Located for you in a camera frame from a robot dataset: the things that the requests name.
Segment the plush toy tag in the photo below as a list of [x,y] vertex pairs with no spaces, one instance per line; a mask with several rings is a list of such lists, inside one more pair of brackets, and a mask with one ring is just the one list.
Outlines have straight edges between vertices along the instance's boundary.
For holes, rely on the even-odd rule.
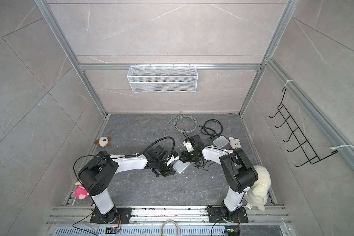
[[246,207],[247,207],[249,210],[252,209],[252,206],[253,206],[253,205],[250,205],[249,203],[246,204]]

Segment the side wall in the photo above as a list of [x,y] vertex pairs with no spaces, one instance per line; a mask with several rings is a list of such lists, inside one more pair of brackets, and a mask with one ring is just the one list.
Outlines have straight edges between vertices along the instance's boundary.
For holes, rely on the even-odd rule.
[[[301,0],[273,55],[275,61],[354,144],[354,1]],[[354,172],[335,154],[307,161],[280,114],[283,83],[266,69],[244,121],[298,235],[354,235]],[[286,92],[283,104],[321,157],[332,144]],[[296,128],[291,119],[288,124]],[[309,146],[304,150],[312,156]]]
[[[284,0],[48,0],[80,63],[260,63]],[[133,93],[127,71],[87,71],[116,112],[239,111],[255,71],[200,70],[197,92]]]
[[102,116],[33,0],[0,0],[0,236],[37,235]]

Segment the mesh basket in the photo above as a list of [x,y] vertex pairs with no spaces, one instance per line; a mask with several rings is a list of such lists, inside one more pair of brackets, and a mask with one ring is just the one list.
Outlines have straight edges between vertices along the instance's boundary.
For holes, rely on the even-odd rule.
[[133,92],[195,92],[196,66],[131,66],[127,73]]

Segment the white zip tie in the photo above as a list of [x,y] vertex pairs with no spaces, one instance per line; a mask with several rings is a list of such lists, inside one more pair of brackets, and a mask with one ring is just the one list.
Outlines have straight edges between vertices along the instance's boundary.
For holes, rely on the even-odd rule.
[[287,83],[290,82],[290,81],[293,81],[293,80],[286,80],[286,83],[285,83],[284,87],[286,87]]
[[335,149],[342,148],[342,147],[353,147],[354,148],[354,145],[343,144],[343,145],[339,145],[337,147],[331,147],[330,149],[335,150]]

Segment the marble floor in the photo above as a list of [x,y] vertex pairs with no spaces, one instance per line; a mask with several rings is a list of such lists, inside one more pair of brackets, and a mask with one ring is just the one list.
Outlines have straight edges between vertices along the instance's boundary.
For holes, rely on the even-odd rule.
[[[190,114],[199,125],[206,120],[217,119],[223,127],[223,135],[239,138],[242,149],[250,161],[255,164],[244,127],[237,114]],[[176,114],[112,114],[106,125],[103,136],[111,136],[111,146],[98,147],[97,152],[106,150],[110,154],[133,154],[140,152],[155,140],[164,136],[166,123]],[[214,122],[207,124],[219,131]],[[188,118],[178,121],[180,129],[191,130],[194,123]],[[189,135],[199,134],[205,144],[212,144],[209,136],[200,133],[200,128]],[[171,122],[166,129],[166,136],[175,139],[175,149],[180,154],[186,150],[182,142],[183,134],[173,128]],[[164,148],[170,149],[167,140]],[[191,163],[183,173],[158,178],[148,170],[132,170],[116,174],[108,186],[115,205],[220,205],[224,200],[228,185],[222,167],[213,163],[209,171],[199,170]],[[88,206],[91,199],[77,199],[74,205]]]

